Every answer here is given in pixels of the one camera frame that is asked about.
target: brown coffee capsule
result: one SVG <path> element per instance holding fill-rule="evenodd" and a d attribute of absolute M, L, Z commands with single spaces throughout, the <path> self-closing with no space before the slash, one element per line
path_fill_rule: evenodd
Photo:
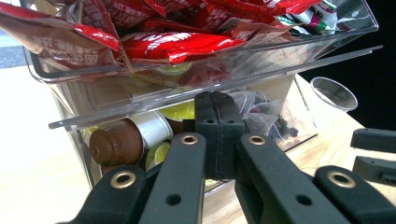
<path fill-rule="evenodd" d="M 143 154 L 142 135 L 131 120 L 117 120 L 92 133 L 90 152 L 102 166 L 136 164 Z"/>
<path fill-rule="evenodd" d="M 113 169 L 116 169 L 118 167 L 120 167 L 121 165 L 115 165 L 115 166 L 101 166 L 100 169 L 102 171 L 102 176 L 107 174 L 108 172 L 110 172 Z"/>

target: clear plastic cup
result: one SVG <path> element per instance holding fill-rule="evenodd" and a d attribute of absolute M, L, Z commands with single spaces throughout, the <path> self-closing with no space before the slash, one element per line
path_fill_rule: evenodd
<path fill-rule="evenodd" d="M 347 87 L 326 77 L 314 77 L 311 88 L 315 95 L 325 103 L 343 111 L 351 111 L 358 107 L 358 99 Z"/>

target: table surface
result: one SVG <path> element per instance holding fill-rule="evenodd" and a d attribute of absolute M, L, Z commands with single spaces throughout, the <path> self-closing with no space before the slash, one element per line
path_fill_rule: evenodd
<path fill-rule="evenodd" d="M 12 150 L 0 149 L 7 158 L 0 171 L 0 223 L 68 221 L 78 213 L 90 188 L 66 131 L 48 129 L 48 123 L 60 119 L 50 91 L 33 80 L 26 67 L 0 71 L 1 122 L 7 130 L 3 135 L 15 142 Z M 297 79 L 318 125 L 317 137 L 287 153 L 301 170 L 313 175 L 318 167 L 329 164 L 350 170 L 356 155 L 396 161 L 396 155 L 351 148 L 352 133 L 362 126 L 347 113 L 320 101 L 306 81 Z M 12 82 L 18 83 L 17 89 L 9 87 Z M 290 92 L 299 94 L 294 84 Z M 373 185 L 396 204 L 396 188 Z M 213 192 L 205 199 L 204 223 L 246 223 L 233 186 L 225 188 L 226 193 Z M 230 200 L 217 201 L 227 197 Z"/>

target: black background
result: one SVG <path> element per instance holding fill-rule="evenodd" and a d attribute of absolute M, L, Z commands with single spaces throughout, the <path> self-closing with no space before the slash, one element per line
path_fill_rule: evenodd
<path fill-rule="evenodd" d="M 348 112 L 350 116 L 367 128 L 396 131 L 396 1 L 367 0 L 367 3 L 379 24 L 379 31 L 364 35 L 328 56 L 378 45 L 384 48 L 300 75 L 308 81 L 313 77 L 328 77 L 342 83 L 359 102 L 357 109 Z"/>

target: snack packet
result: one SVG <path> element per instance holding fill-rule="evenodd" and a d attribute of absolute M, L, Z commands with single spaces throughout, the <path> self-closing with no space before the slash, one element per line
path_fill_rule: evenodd
<path fill-rule="evenodd" d="M 149 18 L 158 16 L 158 12 L 144 0 L 102 0 L 119 33 L 136 26 Z"/>
<path fill-rule="evenodd" d="M 138 26 L 138 30 L 146 33 L 164 33 L 164 32 L 186 32 L 209 34 L 210 31 L 200 29 L 194 26 L 177 21 L 169 21 L 165 19 L 148 19 Z"/>
<path fill-rule="evenodd" d="M 198 13 L 186 19 L 186 23 L 208 31 L 216 31 L 233 13 L 225 6 L 207 2 Z"/>
<path fill-rule="evenodd" d="M 211 0 L 245 13 L 267 13 L 272 16 L 302 13 L 320 0 Z"/>
<path fill-rule="evenodd" d="M 285 15 L 285 16 L 276 16 L 276 19 L 284 25 L 293 26 L 290 29 L 291 35 L 297 36 L 300 38 L 305 38 L 305 37 L 311 36 L 311 34 L 308 31 L 306 31 L 303 26 L 301 26 L 301 23 L 299 23 L 295 20 L 292 20 L 292 18 L 288 18 L 287 16 L 289 16 L 289 14 Z"/>
<path fill-rule="evenodd" d="M 181 10 L 172 11 L 166 13 L 166 19 L 170 21 L 179 21 L 186 23 L 188 17 L 197 14 L 203 8 L 206 7 L 206 2 L 202 2 L 200 5 L 191 6 L 187 8 L 183 8 Z"/>
<path fill-rule="evenodd" d="M 119 40 L 96 28 L 0 3 L 0 27 L 41 59 L 60 69 L 114 63 Z"/>
<path fill-rule="evenodd" d="M 272 39 L 286 33 L 293 26 L 257 22 L 240 22 L 231 32 L 231 38 L 248 41 L 249 46 L 269 43 Z"/>
<path fill-rule="evenodd" d="M 121 39 L 126 56 L 132 62 L 184 63 L 201 60 L 245 41 L 223 35 L 198 33 L 131 34 Z"/>
<path fill-rule="evenodd" d="M 321 1 L 300 14 L 291 14 L 293 18 L 302 22 L 307 27 L 322 31 L 325 34 L 334 34 L 337 24 L 336 6 L 326 0 Z"/>
<path fill-rule="evenodd" d="M 46 14 L 60 17 L 71 23 L 90 25 L 118 37 L 110 14 L 106 12 L 102 0 L 45 0 L 49 5 L 38 0 L 31 1 L 35 7 L 37 7 L 37 3 L 40 3 L 40 7 L 37 9 L 39 12 L 56 11 L 56 13 Z"/>
<path fill-rule="evenodd" d="M 166 18 L 166 14 L 169 12 L 202 4 L 201 0 L 145 0 L 145 2 L 164 18 Z"/>

